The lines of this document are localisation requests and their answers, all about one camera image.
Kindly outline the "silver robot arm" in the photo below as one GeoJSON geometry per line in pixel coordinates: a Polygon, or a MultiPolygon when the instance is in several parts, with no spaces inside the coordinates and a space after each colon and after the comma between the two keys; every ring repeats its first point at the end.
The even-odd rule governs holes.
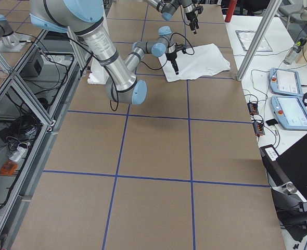
{"type": "Polygon", "coordinates": [[[197,34],[198,26],[198,15],[203,12],[203,6],[198,1],[189,0],[172,0],[172,1],[157,1],[157,0],[146,0],[147,4],[156,9],[161,13],[162,18],[165,21],[170,21],[175,12],[180,8],[184,11],[184,14],[189,22],[186,24],[190,27],[193,34],[197,34]]]}
{"type": "Polygon", "coordinates": [[[147,95],[147,85],[133,72],[146,54],[166,56],[178,73],[177,51],[182,44],[174,42],[168,26],[159,29],[154,41],[134,43],[132,52],[123,60],[103,26],[104,5],[102,1],[30,1],[30,17],[33,25],[59,33],[72,30],[82,37],[93,56],[109,73],[106,93],[117,103],[139,105],[147,95]]]}

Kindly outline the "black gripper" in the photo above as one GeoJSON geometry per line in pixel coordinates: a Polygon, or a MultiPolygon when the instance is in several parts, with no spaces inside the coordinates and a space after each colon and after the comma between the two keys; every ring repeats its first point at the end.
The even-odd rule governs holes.
{"type": "Polygon", "coordinates": [[[166,58],[167,58],[168,61],[171,62],[171,65],[174,69],[175,74],[178,75],[179,69],[178,69],[178,65],[177,65],[177,62],[176,62],[177,52],[174,51],[174,52],[171,52],[171,53],[166,53],[166,58]]]}
{"type": "Polygon", "coordinates": [[[190,29],[193,34],[197,34],[197,29],[199,29],[198,19],[197,19],[197,9],[184,9],[186,18],[190,23],[190,29]]]}

